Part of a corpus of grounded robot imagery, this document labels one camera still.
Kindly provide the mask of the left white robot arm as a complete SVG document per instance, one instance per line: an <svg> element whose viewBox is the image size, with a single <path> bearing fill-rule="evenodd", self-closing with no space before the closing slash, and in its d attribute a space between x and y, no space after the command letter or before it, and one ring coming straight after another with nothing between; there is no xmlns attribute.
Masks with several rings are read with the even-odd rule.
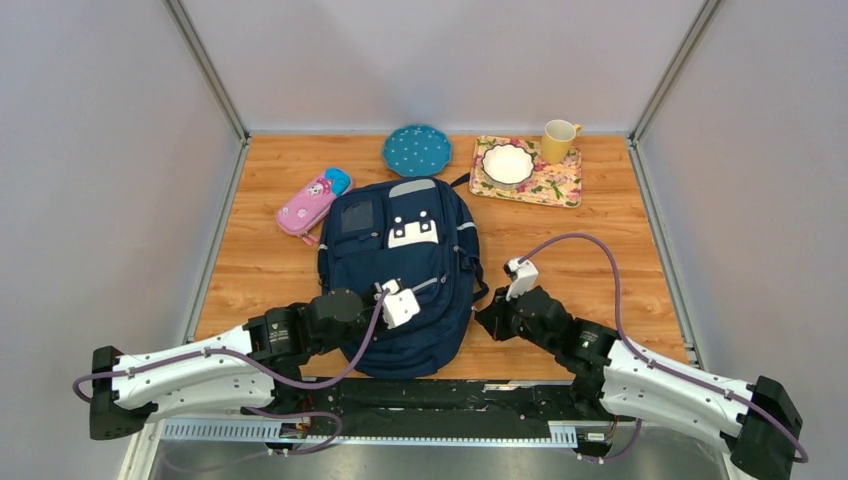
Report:
<svg viewBox="0 0 848 480"><path fill-rule="evenodd" d="M381 314L380 297L332 290L171 349L125 354L103 346L93 351L91 372L74 381L73 391L87 402L89 436L98 441L195 410L272 406L291 415L304 405L304 392L328 388L351 370L307 382L301 366L354 341L365 349Z"/></svg>

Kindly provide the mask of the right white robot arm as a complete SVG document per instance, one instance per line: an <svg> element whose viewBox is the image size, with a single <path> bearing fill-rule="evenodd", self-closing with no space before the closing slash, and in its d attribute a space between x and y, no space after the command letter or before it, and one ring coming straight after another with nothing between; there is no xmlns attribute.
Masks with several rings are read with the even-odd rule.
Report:
<svg viewBox="0 0 848 480"><path fill-rule="evenodd" d="M522 338L574 376L569 396L582 418L628 417L688 435L756 479L787 479L809 456L802 418L784 386L734 380L672 361L620 332L575 317L540 287L507 288L475 318L497 341Z"/></svg>

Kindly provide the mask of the pink cartoon pencil case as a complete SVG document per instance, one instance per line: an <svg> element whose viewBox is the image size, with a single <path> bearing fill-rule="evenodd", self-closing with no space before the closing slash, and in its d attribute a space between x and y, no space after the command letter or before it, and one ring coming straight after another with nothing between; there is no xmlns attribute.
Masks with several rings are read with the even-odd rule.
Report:
<svg viewBox="0 0 848 480"><path fill-rule="evenodd" d="M338 168L327 168L294 194L277 212L276 223L287 235L314 245L311 230L324 219L332 203L353 188L352 177Z"/></svg>

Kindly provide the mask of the navy blue student backpack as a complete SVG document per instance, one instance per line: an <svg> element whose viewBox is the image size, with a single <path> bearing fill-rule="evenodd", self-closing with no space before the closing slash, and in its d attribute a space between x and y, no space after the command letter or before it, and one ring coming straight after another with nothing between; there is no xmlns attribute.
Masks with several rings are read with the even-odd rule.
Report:
<svg viewBox="0 0 848 480"><path fill-rule="evenodd" d="M317 257L323 292L366 294L395 280L419 313L375 330L358 372L383 380L437 373L457 355L472 308L488 294L477 226L454 187L415 177L360 187L335 199Z"/></svg>

